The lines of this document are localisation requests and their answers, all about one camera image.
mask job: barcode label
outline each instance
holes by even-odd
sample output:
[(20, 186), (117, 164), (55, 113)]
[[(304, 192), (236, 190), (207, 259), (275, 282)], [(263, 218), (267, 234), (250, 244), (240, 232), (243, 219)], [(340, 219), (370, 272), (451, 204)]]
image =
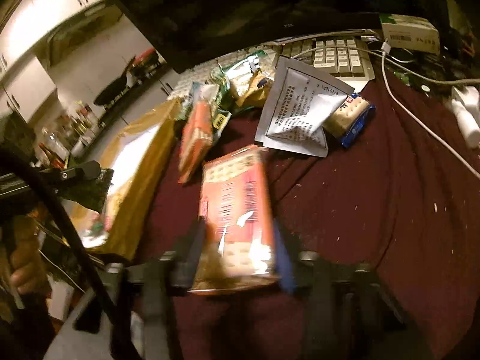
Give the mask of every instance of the barcode label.
[(391, 38), (396, 41), (408, 41), (408, 42), (412, 41), (412, 38), (406, 35), (392, 35)]

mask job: cracker package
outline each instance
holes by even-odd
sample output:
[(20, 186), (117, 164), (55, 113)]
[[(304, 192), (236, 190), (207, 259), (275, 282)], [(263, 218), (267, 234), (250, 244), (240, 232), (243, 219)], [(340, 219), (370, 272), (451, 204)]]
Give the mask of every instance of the cracker package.
[(352, 93), (345, 102), (330, 115), (322, 127), (332, 134), (343, 147), (350, 147), (375, 112), (375, 105), (357, 93)]
[(192, 292), (234, 292), (277, 280), (264, 150), (250, 145), (204, 165), (199, 214), (207, 236)]
[(213, 144), (212, 99), (218, 93), (216, 84), (198, 84), (193, 107), (183, 128), (178, 171), (179, 183), (186, 183)]

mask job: cabinet handle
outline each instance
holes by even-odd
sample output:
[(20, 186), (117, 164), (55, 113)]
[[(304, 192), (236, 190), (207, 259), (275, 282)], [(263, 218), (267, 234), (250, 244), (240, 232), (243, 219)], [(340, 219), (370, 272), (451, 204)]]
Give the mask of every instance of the cabinet handle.
[(7, 100), (7, 105), (9, 107), (9, 109), (11, 109), (13, 112), (16, 112), (18, 114), (20, 114), (20, 111), (17, 107), (15, 107), (15, 104), (13, 105), (13, 107), (11, 106), (12, 104), (10, 104), (10, 102)]
[(17, 106), (17, 108), (20, 109), (20, 104), (18, 104), (18, 101), (15, 99), (15, 96), (14, 96), (14, 95), (11, 95), (11, 99), (13, 100), (13, 102), (15, 103), (15, 105)]

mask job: frying pan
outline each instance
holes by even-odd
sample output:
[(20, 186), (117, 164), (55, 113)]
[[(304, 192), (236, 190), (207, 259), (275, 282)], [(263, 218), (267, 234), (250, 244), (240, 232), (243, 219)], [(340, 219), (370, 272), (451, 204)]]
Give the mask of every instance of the frying pan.
[(127, 86), (127, 72), (131, 68), (134, 60), (135, 56), (128, 62), (121, 76), (109, 83), (109, 85), (107, 85), (104, 90), (100, 92), (93, 104), (107, 105), (125, 89), (125, 87)]

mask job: white paper packet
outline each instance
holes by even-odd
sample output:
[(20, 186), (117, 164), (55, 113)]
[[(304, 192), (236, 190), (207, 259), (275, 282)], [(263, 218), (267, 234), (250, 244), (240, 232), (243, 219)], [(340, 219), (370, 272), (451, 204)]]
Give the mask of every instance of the white paper packet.
[(326, 157), (322, 124), (353, 92), (328, 73), (280, 57), (255, 140), (265, 147)]

